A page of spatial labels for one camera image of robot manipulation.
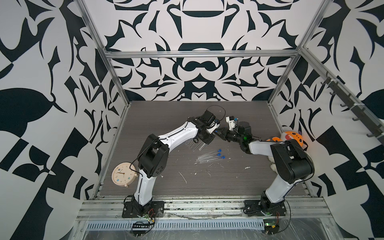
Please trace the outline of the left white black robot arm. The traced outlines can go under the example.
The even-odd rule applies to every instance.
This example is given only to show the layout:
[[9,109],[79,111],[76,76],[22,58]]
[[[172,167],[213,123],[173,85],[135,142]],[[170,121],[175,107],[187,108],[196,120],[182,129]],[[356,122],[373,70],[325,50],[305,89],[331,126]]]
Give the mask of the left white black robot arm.
[[220,122],[220,119],[206,110],[201,116],[189,117],[180,127],[166,134],[149,135],[137,157],[139,182],[133,197],[134,203],[140,208],[150,204],[157,176],[165,170],[169,154],[176,147],[189,140],[210,144]]

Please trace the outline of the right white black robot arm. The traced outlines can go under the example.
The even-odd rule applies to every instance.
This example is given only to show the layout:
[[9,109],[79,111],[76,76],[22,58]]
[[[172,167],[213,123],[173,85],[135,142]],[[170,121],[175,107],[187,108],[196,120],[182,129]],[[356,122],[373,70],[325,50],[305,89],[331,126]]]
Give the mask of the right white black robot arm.
[[260,140],[252,135],[249,123],[240,122],[234,127],[220,128],[215,134],[224,141],[238,143],[246,154],[272,159],[272,170],[277,176],[262,195],[265,204],[283,202],[296,184],[305,181],[315,172],[312,159],[303,149],[304,140],[300,133],[287,131],[280,137]]

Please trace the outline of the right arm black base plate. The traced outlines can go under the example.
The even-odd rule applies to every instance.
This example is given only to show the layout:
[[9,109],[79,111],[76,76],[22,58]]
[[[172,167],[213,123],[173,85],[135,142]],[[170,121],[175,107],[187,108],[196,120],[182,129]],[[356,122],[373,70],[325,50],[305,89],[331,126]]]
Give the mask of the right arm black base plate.
[[248,217],[277,217],[285,216],[287,209],[284,202],[271,204],[267,200],[246,200],[243,213]]

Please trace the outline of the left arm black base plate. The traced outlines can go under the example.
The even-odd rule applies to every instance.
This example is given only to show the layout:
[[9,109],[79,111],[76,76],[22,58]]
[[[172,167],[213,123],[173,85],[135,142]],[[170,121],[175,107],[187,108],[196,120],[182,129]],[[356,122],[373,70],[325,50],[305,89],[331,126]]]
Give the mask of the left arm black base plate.
[[150,201],[141,206],[137,201],[124,202],[122,218],[161,217],[164,214],[165,202]]

